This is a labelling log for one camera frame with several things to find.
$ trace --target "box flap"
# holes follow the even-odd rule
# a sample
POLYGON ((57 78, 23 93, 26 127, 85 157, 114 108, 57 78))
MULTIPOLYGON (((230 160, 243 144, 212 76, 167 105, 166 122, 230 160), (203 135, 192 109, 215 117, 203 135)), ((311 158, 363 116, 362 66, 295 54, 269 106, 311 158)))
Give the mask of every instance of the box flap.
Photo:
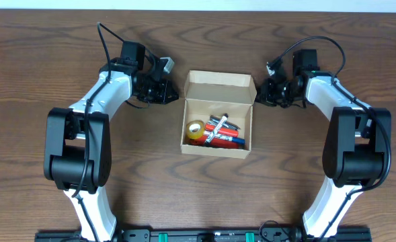
POLYGON ((245 74, 190 71, 184 86, 186 99, 253 104, 256 88, 245 74))

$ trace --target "cardboard box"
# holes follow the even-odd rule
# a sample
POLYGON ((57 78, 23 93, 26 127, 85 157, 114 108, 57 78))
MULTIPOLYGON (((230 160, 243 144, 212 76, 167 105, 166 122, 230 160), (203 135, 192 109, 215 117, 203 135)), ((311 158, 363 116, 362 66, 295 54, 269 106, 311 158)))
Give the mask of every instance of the cardboard box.
POLYGON ((251 151, 251 123, 256 88, 251 75, 190 71, 184 86, 184 106, 181 150, 183 154, 212 155, 245 159, 251 151), (241 130, 239 138, 245 139, 245 149, 223 149, 190 145, 186 136, 189 122, 206 123, 210 115, 228 114, 231 122, 241 130))

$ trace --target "yellow tape roll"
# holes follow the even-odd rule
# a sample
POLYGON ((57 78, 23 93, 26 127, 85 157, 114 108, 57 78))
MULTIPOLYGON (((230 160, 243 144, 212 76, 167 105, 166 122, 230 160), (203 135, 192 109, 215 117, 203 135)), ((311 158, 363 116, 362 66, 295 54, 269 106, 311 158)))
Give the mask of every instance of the yellow tape roll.
POLYGON ((197 139, 204 135, 205 126, 203 121, 190 122, 186 127, 186 135, 191 139, 197 139))

